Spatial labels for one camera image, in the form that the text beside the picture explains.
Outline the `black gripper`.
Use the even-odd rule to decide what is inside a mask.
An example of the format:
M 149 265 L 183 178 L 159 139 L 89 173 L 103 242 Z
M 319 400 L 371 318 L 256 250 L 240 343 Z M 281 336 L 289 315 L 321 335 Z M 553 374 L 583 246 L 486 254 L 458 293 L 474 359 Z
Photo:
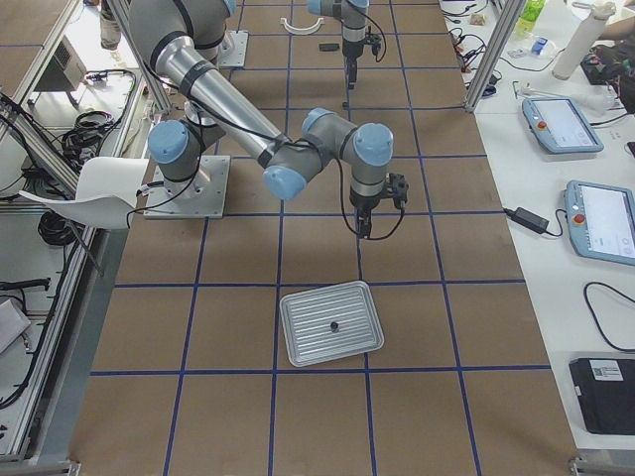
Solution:
M 382 52 L 382 35 L 366 30 L 364 44 L 369 46 L 373 56 L 379 56 Z M 357 59 L 345 58 L 346 88 L 354 88 L 357 82 Z
M 388 191 L 395 207 L 405 207 L 408 202 L 409 184 L 404 175 L 388 174 Z M 356 228 L 360 238 L 370 238 L 372 232 L 372 208 L 356 209 Z

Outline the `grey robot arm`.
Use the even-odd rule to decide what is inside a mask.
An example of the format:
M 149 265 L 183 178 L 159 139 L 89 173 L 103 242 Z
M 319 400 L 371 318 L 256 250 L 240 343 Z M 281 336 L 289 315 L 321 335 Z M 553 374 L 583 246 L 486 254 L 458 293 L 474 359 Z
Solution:
M 336 113 L 313 109 L 293 141 L 267 119 L 218 70 L 213 59 L 234 13 L 232 1 L 134 1 L 129 7 L 130 43 L 150 71 L 171 80 L 179 93 L 212 116 L 263 168 L 263 180 L 281 200 L 291 200 L 330 161 L 349 164 L 350 231 L 370 239 L 372 211 L 383 199 L 399 210 L 408 183 L 387 168 L 393 133 L 383 124 L 357 126 Z
M 358 59 L 369 46 L 377 62 L 385 53 L 385 35 L 381 27 L 368 15 L 368 1 L 311 0 L 307 2 L 310 13 L 337 20 L 341 25 L 341 50 L 344 56 L 346 85 L 349 90 L 357 83 Z

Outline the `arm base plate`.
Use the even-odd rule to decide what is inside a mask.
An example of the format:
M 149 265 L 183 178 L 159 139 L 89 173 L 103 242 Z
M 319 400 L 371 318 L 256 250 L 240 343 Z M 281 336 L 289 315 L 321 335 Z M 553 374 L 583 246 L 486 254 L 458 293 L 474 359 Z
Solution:
M 242 68 L 246 62 L 249 33 L 244 30 L 225 32 L 220 44 L 217 65 L 219 68 Z
M 164 179 L 156 166 L 153 181 L 163 184 L 149 190 L 144 216 L 163 220 L 222 218 L 230 164 L 229 156 L 204 155 L 193 180 L 182 182 Z

